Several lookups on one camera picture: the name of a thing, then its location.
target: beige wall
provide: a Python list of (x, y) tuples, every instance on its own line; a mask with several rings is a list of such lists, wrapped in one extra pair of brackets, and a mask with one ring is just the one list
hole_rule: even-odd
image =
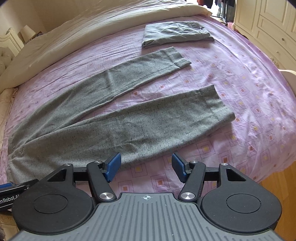
[(46, 32), (31, 0), (8, 0), (0, 7), (1, 35), (5, 34), (10, 27), (13, 27), (15, 32), (19, 34), (25, 25), (35, 32)]
[(99, 0), (31, 0), (47, 31), (71, 20)]

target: silver screw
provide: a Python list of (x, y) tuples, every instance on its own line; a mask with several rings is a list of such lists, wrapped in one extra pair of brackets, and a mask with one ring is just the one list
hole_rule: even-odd
[(186, 199), (186, 200), (191, 200), (195, 198), (195, 195), (192, 192), (183, 192), (181, 194), (181, 198)]
[(110, 192), (103, 192), (99, 195), (99, 198), (100, 199), (103, 199), (103, 200), (110, 200), (114, 197), (114, 195)]

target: pant leg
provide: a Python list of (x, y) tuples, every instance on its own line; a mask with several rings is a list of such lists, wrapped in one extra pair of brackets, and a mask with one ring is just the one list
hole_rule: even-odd
[(26, 118), (9, 138), (8, 154), (40, 136), (76, 123), (94, 109), (161, 76), (190, 65), (174, 48), (153, 52), (80, 81)]
[(64, 163), (83, 167), (115, 151), (126, 168), (191, 144), (234, 118), (214, 85), (143, 102), (29, 141), (9, 156), (7, 178), (41, 179)]

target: bedside lamp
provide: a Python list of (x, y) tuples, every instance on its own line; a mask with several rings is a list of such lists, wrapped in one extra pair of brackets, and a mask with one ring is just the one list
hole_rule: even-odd
[(23, 27), (20, 33), (22, 34), (22, 37), (24, 38), (25, 43), (29, 42), (31, 38), (33, 38), (34, 35), (36, 34), (34, 30), (32, 30), (28, 25)]

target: patterned bed sheet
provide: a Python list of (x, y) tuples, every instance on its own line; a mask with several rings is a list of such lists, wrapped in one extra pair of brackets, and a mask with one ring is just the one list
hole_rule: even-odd
[[(296, 98), (277, 68), (247, 39), (210, 17), (171, 20), (199, 21), (215, 41), (171, 43), (143, 50), (141, 41), (145, 25), (141, 25), (101, 38), (22, 84), (6, 126), (0, 183), (6, 182), (8, 137), (26, 116), (78, 81), (139, 55), (170, 46), (190, 60), (191, 66), (145, 84), (83, 119), (214, 84), (236, 119), (178, 152), (188, 161), (202, 161), (210, 167), (227, 162), (258, 182), (288, 167), (296, 157)], [(178, 194), (183, 184), (171, 166), (174, 151), (118, 172), (110, 183), (112, 189), (117, 195), (120, 192)], [(215, 185), (215, 182), (206, 182), (204, 193)]]

